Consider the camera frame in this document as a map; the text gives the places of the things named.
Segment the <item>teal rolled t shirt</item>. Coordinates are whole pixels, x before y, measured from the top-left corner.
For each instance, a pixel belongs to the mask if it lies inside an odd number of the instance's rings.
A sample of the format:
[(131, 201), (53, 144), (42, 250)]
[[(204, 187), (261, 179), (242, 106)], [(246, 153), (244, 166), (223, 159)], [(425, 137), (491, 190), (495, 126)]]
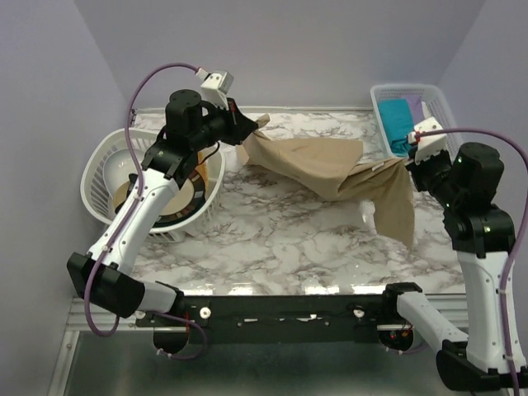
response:
[(402, 98), (382, 101), (378, 110), (391, 152), (397, 157), (407, 157), (411, 148), (408, 134), (414, 127), (408, 102)]

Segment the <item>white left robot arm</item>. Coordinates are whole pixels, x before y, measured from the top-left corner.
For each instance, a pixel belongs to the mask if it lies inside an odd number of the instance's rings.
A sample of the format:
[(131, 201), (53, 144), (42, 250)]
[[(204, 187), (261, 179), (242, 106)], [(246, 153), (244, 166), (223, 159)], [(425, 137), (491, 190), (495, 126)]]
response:
[(139, 248), (195, 171), (198, 153), (218, 142), (239, 145), (257, 128), (232, 98), (219, 108), (192, 90), (169, 97), (165, 125), (139, 163), (136, 182), (116, 218), (86, 253), (73, 253), (68, 259), (74, 289), (86, 306), (95, 304), (119, 318), (154, 312), (166, 326), (182, 319), (180, 290), (131, 277)]

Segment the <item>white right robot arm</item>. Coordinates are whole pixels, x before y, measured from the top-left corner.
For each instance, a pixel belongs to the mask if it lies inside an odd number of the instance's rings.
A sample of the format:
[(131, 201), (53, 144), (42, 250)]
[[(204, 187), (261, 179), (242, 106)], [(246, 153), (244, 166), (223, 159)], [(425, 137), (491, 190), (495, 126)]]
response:
[(527, 386), (527, 361), (513, 317), (515, 226), (493, 204), (503, 173), (496, 149), (463, 144), (455, 158), (442, 149), (406, 165), (419, 191), (444, 210), (443, 224), (463, 272), (468, 332), (459, 330), (412, 283), (389, 284), (379, 303), (389, 323), (406, 320), (436, 354), (443, 384), (453, 391), (491, 392)]

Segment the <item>white bowl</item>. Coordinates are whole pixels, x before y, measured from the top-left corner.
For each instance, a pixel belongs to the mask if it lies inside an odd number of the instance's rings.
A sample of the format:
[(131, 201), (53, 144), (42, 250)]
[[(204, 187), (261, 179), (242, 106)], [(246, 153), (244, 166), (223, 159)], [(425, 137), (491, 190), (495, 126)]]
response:
[(111, 154), (105, 161), (102, 170), (103, 181), (111, 196), (114, 196), (116, 191), (130, 180), (130, 174), (137, 173), (134, 161), (127, 148)]

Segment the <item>striped rim ceramic plate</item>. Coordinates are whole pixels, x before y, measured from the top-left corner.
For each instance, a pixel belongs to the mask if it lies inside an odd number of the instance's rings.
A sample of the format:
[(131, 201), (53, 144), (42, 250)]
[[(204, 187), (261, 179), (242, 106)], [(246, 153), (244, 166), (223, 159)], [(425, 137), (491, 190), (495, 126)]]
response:
[[(118, 214), (129, 194), (130, 183), (135, 183), (137, 175), (131, 168), (116, 171), (103, 177), (112, 198), (112, 208)], [(154, 223), (154, 228), (172, 226), (189, 219), (205, 204), (206, 182), (198, 171), (194, 171), (171, 201), (163, 209)]]

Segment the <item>beige t shirt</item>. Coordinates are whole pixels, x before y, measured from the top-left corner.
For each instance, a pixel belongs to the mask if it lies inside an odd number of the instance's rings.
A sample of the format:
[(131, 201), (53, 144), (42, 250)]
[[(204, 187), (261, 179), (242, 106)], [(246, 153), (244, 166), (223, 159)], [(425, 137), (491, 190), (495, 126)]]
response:
[(270, 139), (260, 130), (236, 149), (242, 165), (288, 177), (324, 200), (372, 202), (376, 232), (413, 249), (413, 188), (401, 158), (362, 163), (357, 139)]

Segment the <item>purple rolled t shirt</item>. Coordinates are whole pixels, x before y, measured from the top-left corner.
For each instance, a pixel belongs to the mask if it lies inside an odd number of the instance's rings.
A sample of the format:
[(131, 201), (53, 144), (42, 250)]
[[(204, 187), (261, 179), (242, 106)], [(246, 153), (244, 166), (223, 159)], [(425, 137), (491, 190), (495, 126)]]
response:
[(412, 115), (413, 124), (416, 125), (424, 121), (421, 105), (421, 102), (423, 101), (422, 98), (420, 96), (409, 95), (405, 97), (405, 100)]

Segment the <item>white round dish basket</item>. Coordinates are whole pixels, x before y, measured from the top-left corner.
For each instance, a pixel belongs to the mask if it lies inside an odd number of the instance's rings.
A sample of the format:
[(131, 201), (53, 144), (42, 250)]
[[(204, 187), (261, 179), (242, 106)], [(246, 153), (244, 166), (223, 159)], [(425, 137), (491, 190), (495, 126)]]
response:
[[(103, 181), (103, 165), (116, 151), (128, 149), (125, 132), (120, 129), (107, 135), (92, 153), (82, 175), (80, 192), (87, 211), (97, 220), (109, 225), (116, 214), (112, 198)], [(150, 243), (179, 243), (186, 235), (196, 236), (207, 230), (219, 211), (226, 168), (224, 154), (208, 148), (203, 151), (207, 160), (208, 180), (205, 190), (205, 204), (189, 219), (168, 227), (152, 228), (147, 241)]]

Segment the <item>woven tan placemat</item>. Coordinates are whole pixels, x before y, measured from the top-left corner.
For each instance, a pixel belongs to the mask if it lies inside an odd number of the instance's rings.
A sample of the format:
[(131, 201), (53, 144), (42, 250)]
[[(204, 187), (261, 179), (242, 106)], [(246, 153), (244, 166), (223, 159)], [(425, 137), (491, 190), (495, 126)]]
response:
[(204, 182), (207, 182), (208, 180), (208, 172), (207, 172), (207, 165), (205, 163), (205, 154), (200, 151), (197, 154), (198, 163), (195, 168), (196, 172), (200, 174)]

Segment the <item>white rolled t shirt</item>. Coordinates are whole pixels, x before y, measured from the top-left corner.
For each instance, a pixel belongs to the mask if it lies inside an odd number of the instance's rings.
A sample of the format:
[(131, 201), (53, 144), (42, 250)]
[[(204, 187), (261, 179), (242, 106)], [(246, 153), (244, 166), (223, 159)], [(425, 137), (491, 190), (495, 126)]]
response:
[(432, 117), (432, 113), (430, 112), (428, 105), (424, 101), (421, 102), (421, 105), (422, 105), (423, 119), (425, 120), (427, 118)]

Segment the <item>aluminium frame rail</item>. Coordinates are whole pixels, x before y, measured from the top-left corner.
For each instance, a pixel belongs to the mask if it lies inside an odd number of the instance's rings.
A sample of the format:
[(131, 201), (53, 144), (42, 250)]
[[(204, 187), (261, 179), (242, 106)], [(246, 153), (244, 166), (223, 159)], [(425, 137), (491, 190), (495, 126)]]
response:
[[(466, 294), (428, 294), (427, 298), (431, 305), (456, 327), (460, 329), (469, 328)], [(67, 332), (87, 332), (90, 330), (85, 319), (83, 306), (84, 303), (81, 299), (73, 298), (65, 325)], [(99, 329), (103, 331), (111, 329), (115, 320), (113, 313), (95, 305), (91, 306), (91, 312), (92, 319)]]

